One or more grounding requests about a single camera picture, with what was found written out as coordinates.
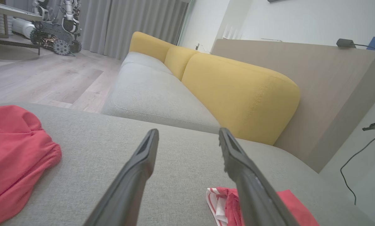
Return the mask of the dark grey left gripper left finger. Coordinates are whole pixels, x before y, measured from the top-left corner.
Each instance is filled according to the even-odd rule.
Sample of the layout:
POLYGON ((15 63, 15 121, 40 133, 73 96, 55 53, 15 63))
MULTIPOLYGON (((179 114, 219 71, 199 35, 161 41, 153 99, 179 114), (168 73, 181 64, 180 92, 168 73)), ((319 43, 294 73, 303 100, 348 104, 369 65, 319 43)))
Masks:
POLYGON ((145 185, 154 171, 158 142, 159 131, 149 130, 84 222, 85 226, 136 226, 145 185))

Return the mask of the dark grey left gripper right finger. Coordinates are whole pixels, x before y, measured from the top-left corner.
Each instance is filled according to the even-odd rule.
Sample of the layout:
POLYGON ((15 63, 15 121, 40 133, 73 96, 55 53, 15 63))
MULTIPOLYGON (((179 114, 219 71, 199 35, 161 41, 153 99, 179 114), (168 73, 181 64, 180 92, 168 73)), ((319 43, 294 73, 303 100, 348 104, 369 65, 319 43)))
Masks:
POLYGON ((236 183, 246 226, 297 226, 269 181, 227 128, 219 129, 224 171, 236 183))

